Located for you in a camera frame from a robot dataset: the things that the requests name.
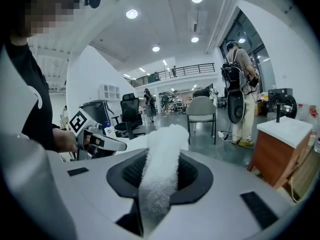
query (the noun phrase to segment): gray floor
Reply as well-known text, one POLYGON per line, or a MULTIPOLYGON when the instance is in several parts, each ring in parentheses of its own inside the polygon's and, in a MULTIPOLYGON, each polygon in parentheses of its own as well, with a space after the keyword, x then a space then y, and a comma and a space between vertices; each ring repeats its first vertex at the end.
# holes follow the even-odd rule
MULTIPOLYGON (((212 124, 207 123, 197 123, 196 132, 191 130, 190 146, 189 150, 193 152, 198 152, 205 156, 210 156, 212 158, 223 160, 232 164, 239 165, 241 167, 247 167, 251 161, 253 154, 252 148, 240 147, 234 145, 231 142, 223 141, 218 137, 218 131, 228 131, 230 121, 228 119, 227 110, 217 109, 217 123, 216 123, 216 144, 214 145, 214 139, 211 137, 212 124)), ((257 140, 258 130, 257 124, 266 122, 267 118, 264 116, 255 116, 254 124, 252 128, 252 139, 257 140)), ((151 124, 145 119, 145 132, 146 134, 155 131, 161 127, 167 127, 171 124, 179 124, 187 128, 187 116, 185 114, 168 114, 166 116, 158 115, 154 118, 154 123, 151 124)))

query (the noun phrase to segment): black office chair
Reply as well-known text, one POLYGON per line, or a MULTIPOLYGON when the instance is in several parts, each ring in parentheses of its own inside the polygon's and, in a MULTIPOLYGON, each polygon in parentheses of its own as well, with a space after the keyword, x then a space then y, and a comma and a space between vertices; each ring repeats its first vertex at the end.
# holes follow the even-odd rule
POLYGON ((136 98, 133 93, 125 94, 120 102, 122 109, 122 122, 118 123, 114 128, 123 132, 122 137, 129 137, 130 140, 138 135, 146 133, 134 133, 133 130, 142 125, 142 117, 139 114, 139 98, 136 98))

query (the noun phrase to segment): gray chair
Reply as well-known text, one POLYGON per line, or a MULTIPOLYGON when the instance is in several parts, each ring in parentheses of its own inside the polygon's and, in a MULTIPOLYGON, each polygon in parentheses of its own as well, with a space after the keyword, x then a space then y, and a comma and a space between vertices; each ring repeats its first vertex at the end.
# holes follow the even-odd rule
POLYGON ((212 100, 206 96, 195 97, 190 106, 186 109, 186 118, 189 132, 190 144, 190 123, 212 122, 211 136, 214 135, 214 144, 216 144, 217 117, 216 106, 212 100))

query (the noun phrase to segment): balcony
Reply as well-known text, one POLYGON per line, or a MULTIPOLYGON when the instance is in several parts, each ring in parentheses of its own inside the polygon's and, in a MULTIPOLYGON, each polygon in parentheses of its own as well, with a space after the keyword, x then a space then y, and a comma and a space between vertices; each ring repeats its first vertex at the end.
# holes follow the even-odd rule
POLYGON ((215 66, 214 63, 198 64, 184 67, 177 67, 175 72, 170 70, 154 72, 151 75, 140 77, 136 80, 131 81, 133 87, 143 86, 158 82, 161 80, 177 79, 179 77, 199 75, 203 73, 214 73, 215 66))

